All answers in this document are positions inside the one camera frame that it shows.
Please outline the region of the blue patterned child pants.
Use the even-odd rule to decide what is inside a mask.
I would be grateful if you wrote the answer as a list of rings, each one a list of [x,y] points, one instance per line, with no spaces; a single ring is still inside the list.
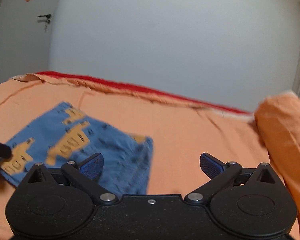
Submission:
[[[124,133],[67,102],[34,119],[6,144],[13,155],[8,160],[0,158],[0,174],[14,186],[37,162],[59,168],[100,153],[104,165],[97,181],[102,187],[118,197],[147,191],[152,138]]]

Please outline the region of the orange pillow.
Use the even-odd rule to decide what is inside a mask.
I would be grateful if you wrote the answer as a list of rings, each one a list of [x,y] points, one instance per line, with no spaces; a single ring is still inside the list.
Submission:
[[[267,97],[254,117],[271,163],[296,202],[300,231],[300,99],[293,92]]]

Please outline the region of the red mattress cover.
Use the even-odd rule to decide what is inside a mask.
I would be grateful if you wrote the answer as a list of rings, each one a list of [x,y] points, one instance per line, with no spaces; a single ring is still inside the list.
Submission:
[[[59,72],[54,72],[54,71],[45,71],[45,72],[38,72],[39,75],[47,75],[50,77],[55,77],[57,79],[61,79],[61,78],[73,78],[73,79],[82,79],[82,80],[86,80],[86,81],[92,81],[94,83],[98,83],[100,85],[106,85],[112,88],[117,88],[117,89],[127,89],[133,92],[142,92],[142,93],[154,93],[156,95],[160,95],[160,96],[168,96],[170,98],[174,98],[174,99],[178,99],[178,100],[185,100],[188,102],[193,102],[193,103],[200,103],[206,107],[210,107],[210,108],[215,108],[218,110],[223,110],[223,111],[228,111],[231,113],[236,113],[236,114],[250,114],[250,112],[241,110],[241,109],[237,109],[234,107],[228,107],[228,106],[223,106],[223,105],[217,105],[217,104],[213,104],[213,103],[209,103],[209,102],[205,102],[205,101],[200,101],[200,100],[196,100],[196,99],[191,99],[191,98],[187,98],[185,96],[181,96],[181,95],[175,95],[175,94],[171,94],[168,92],[163,92],[157,89],[153,89],[153,88],[149,88],[149,87],[145,87],[145,86],[140,86],[140,85],[135,85],[135,84],[131,84],[131,83],[124,83],[124,82],[116,82],[116,81],[110,81],[110,80],[105,80],[105,79],[101,79],[101,78],[97,78],[97,77],[93,77],[93,76],[87,76],[87,75],[75,75],[75,74],[64,74],[64,73],[59,73]]]

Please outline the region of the white door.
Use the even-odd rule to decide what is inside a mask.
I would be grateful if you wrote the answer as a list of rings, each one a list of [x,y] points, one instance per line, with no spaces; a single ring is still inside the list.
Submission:
[[[48,70],[53,17],[59,0],[0,0],[0,83]],[[51,14],[47,32],[39,15]]]

